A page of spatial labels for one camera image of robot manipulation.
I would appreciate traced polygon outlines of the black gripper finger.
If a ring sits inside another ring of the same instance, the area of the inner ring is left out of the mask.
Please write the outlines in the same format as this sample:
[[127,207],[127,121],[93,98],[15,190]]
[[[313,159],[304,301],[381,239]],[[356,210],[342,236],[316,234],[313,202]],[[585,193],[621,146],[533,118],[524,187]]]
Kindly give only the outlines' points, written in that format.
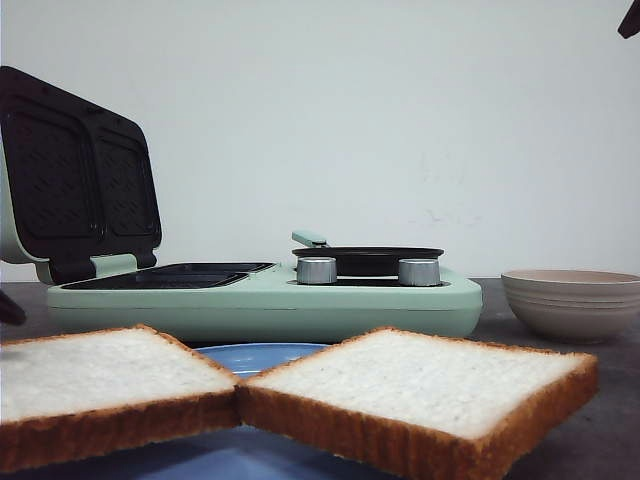
[[640,0],[632,1],[617,32],[624,39],[629,39],[640,32]]
[[22,325],[26,321],[25,311],[3,291],[0,292],[0,321],[9,325]]

